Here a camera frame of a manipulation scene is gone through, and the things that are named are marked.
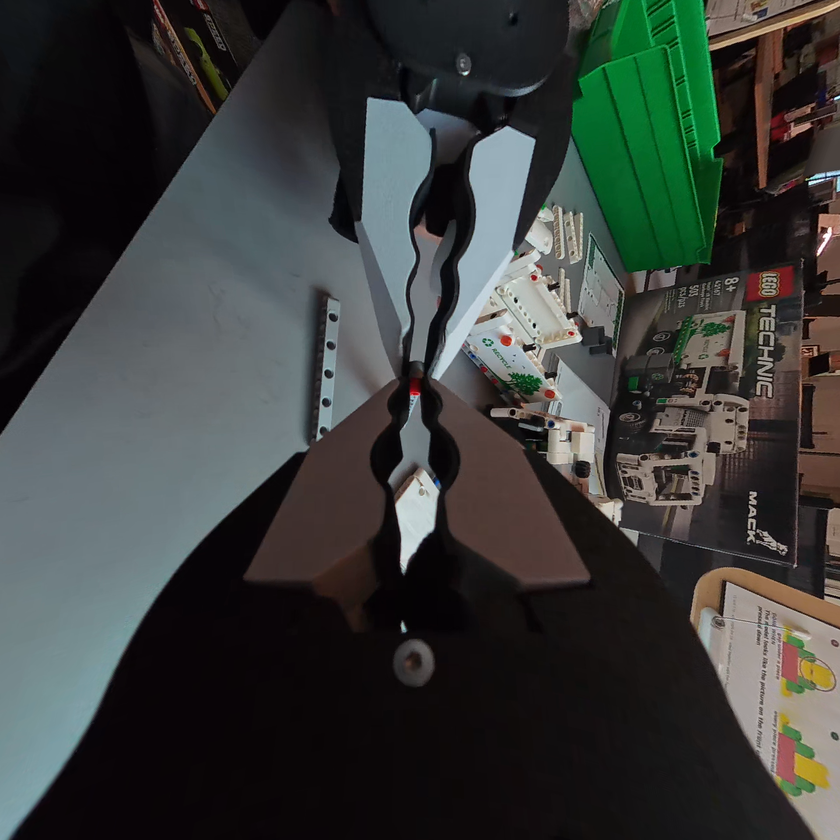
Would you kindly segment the white curved lego panel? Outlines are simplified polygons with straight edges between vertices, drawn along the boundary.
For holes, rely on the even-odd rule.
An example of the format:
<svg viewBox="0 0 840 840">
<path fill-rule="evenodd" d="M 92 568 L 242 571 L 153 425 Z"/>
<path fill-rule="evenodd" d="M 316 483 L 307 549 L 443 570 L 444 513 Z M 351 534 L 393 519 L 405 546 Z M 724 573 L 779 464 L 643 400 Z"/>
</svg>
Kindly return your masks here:
<svg viewBox="0 0 840 840">
<path fill-rule="evenodd" d="M 553 213 L 545 205 L 540 208 L 524 241 L 543 256 L 553 252 Z"/>
</svg>

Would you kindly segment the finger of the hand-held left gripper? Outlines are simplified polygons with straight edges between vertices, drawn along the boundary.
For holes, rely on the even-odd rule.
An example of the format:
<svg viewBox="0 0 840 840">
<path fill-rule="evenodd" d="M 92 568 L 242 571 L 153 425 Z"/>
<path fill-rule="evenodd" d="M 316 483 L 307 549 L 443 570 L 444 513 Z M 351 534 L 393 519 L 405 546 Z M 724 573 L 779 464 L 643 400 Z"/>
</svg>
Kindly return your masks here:
<svg viewBox="0 0 840 840">
<path fill-rule="evenodd" d="M 497 131 L 465 150 L 439 267 L 441 301 L 427 337 L 431 379 L 451 365 L 511 261 L 534 145 L 525 133 Z"/>
<path fill-rule="evenodd" d="M 356 234 L 382 345 L 394 371 L 407 371 L 410 361 L 410 291 L 419 264 L 415 215 L 431 182 L 435 152 L 435 131 L 404 102 L 367 99 Z"/>
</svg>

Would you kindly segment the lego sticker sheet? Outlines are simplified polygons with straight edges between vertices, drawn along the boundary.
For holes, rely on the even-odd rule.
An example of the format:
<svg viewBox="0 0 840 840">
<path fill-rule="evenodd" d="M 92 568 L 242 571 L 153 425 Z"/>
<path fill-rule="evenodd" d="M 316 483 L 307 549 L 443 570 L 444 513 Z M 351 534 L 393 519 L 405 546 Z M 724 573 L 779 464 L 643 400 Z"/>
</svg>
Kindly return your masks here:
<svg viewBox="0 0 840 840">
<path fill-rule="evenodd" d="M 603 326 L 616 354 L 623 320 L 625 291 L 592 234 L 587 240 L 577 312 L 581 328 Z"/>
</svg>

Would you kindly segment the white and green lego truck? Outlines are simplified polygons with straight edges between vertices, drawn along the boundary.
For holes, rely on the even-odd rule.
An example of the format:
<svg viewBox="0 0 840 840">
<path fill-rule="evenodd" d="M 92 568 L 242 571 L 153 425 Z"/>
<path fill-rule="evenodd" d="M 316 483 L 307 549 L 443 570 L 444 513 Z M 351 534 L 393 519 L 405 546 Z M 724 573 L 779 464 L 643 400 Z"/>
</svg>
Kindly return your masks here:
<svg viewBox="0 0 840 840">
<path fill-rule="evenodd" d="M 526 452 L 559 472 L 609 522 L 621 524 L 623 502 L 606 495 L 594 425 L 524 406 L 491 407 L 487 415 Z"/>
</svg>

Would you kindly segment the black lego set box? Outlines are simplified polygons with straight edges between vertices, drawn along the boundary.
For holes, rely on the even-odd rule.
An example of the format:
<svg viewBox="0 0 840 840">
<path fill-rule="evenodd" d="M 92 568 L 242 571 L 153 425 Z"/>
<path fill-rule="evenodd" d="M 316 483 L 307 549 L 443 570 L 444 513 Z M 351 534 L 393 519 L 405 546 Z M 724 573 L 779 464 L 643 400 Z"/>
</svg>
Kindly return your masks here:
<svg viewBox="0 0 840 840">
<path fill-rule="evenodd" d="M 796 566 L 802 263 L 626 300 L 605 477 L 622 525 Z"/>
</svg>

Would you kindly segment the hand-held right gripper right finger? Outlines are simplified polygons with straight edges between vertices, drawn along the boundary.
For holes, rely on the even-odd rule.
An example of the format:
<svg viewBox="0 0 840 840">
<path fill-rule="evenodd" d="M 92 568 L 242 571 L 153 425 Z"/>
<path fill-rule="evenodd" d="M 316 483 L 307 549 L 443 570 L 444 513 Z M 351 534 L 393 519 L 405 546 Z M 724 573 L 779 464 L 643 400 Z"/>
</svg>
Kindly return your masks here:
<svg viewBox="0 0 840 840">
<path fill-rule="evenodd" d="M 541 593 L 591 576 L 523 448 L 441 383 L 422 379 L 435 532 L 463 594 Z"/>
</svg>

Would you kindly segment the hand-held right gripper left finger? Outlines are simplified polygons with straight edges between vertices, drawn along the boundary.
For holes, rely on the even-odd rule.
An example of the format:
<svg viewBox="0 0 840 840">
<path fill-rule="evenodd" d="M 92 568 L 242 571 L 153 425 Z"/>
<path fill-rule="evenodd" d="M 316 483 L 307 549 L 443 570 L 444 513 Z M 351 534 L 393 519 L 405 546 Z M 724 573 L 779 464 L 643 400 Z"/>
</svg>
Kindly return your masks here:
<svg viewBox="0 0 840 840">
<path fill-rule="evenodd" d="M 352 630 L 401 576 L 391 477 L 403 460 L 398 379 L 312 444 L 247 568 L 249 585 L 333 602 Z"/>
</svg>

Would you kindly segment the dark lego box green car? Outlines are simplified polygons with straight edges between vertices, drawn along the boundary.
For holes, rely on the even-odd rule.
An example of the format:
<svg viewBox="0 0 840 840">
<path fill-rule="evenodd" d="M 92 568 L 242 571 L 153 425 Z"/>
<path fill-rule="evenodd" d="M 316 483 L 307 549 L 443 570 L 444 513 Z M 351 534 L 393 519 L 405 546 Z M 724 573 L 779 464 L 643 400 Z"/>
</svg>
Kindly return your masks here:
<svg viewBox="0 0 840 840">
<path fill-rule="evenodd" d="M 154 46 L 182 70 L 214 116 L 239 79 L 231 44 L 208 1 L 153 1 Z"/>
</svg>

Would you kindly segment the white lego garbage body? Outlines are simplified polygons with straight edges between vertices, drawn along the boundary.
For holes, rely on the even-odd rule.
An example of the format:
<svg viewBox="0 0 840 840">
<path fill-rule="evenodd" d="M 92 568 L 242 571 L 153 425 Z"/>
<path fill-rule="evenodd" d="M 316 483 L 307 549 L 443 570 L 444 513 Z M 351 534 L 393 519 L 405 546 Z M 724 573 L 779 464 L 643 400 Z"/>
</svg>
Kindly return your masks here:
<svg viewBox="0 0 840 840">
<path fill-rule="evenodd" d="M 564 270 L 543 273 L 533 249 L 511 261 L 490 292 L 462 350 L 504 394 L 523 404 L 561 400 L 551 351 L 582 341 Z"/>
</svg>

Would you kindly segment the white lego panel blue pins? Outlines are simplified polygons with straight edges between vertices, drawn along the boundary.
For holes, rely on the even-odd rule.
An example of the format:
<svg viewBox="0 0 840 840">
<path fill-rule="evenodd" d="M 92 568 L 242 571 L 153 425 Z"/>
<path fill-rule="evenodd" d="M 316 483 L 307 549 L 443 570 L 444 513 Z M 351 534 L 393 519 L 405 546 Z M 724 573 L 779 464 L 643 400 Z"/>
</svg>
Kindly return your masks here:
<svg viewBox="0 0 840 840">
<path fill-rule="evenodd" d="M 439 492 L 438 480 L 424 467 L 417 466 L 395 494 L 403 574 L 422 542 L 435 529 Z"/>
</svg>

